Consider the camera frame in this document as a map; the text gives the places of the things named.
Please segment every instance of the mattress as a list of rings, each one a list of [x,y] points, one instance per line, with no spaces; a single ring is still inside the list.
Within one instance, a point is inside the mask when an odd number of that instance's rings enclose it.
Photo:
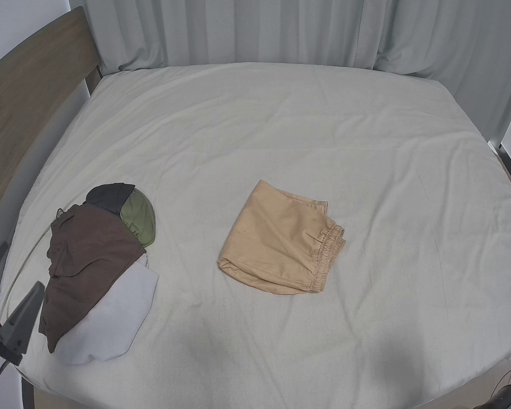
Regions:
[[[329,202],[346,246],[321,293],[218,269],[257,182]],[[94,408],[404,408],[511,353],[511,183],[438,82],[228,64],[102,79],[25,201],[3,320],[48,282],[49,224],[96,185],[152,201],[159,275],[129,351],[62,365],[35,327],[19,370]]]

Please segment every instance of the curtain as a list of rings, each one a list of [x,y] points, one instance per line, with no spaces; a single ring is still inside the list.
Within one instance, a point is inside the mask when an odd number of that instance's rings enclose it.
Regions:
[[[355,66],[440,81],[487,140],[511,120],[511,0],[70,0],[103,74],[229,62]]]

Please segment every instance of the brown shorts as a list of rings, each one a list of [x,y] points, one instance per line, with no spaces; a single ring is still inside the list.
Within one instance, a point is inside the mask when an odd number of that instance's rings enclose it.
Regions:
[[[218,259],[246,285],[274,294],[323,291],[344,246],[344,228],[327,217],[327,202],[289,194],[259,181]]]

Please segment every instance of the brown garment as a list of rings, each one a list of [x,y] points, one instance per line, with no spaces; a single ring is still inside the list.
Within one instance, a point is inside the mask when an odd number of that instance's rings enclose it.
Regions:
[[[327,202],[259,181],[225,241],[219,267],[246,285],[274,294],[323,291],[344,247],[343,233],[327,217]]]
[[[53,353],[59,339],[93,308],[116,279],[145,252],[113,213],[73,205],[52,222],[51,259],[39,332]]]

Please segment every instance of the headboard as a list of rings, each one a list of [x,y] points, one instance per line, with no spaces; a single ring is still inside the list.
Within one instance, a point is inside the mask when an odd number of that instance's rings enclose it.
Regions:
[[[84,78],[93,91],[99,62],[82,7],[0,59],[0,200],[31,144]]]

